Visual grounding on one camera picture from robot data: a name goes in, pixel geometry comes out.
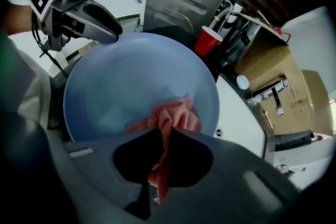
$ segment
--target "blue bowl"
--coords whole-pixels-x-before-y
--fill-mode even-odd
[[[150,115],[154,105],[186,96],[194,99],[202,133],[213,135],[219,118],[215,81],[200,58],[179,42],[148,33],[122,35],[99,44],[71,72],[64,117],[74,141],[124,133]]]

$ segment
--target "red plastic cup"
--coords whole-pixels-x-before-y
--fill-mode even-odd
[[[195,45],[195,52],[204,56],[209,53],[216,45],[222,42],[222,37],[209,27],[202,26],[202,31]]]

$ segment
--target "robotic arm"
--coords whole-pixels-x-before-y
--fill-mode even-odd
[[[41,49],[61,51],[72,38],[114,43],[122,34],[116,18],[94,0],[28,0],[48,40]]]

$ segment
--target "cardboard box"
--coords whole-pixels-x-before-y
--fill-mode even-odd
[[[321,80],[316,74],[307,73],[309,84],[318,88],[308,88],[306,78],[296,65],[289,47],[268,31],[260,29],[255,39],[235,66],[238,74],[250,81],[252,92],[270,85],[280,77],[286,77],[290,87],[278,93],[283,115],[277,114],[274,97],[260,103],[267,111],[268,118],[274,129],[274,134],[291,134],[302,131],[318,131],[332,135],[332,124],[329,124],[328,95]]]

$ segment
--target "pink cloth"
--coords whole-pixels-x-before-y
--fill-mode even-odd
[[[179,127],[185,130],[199,132],[201,131],[201,122],[199,120],[193,99],[186,97],[154,106],[148,118],[135,122],[125,128],[127,133],[152,127],[159,127],[161,131],[163,153],[160,160],[154,165],[153,170],[148,175],[148,182],[158,188],[157,196],[159,202],[162,201],[168,191],[170,164],[167,160],[167,155],[169,153],[171,128]]]

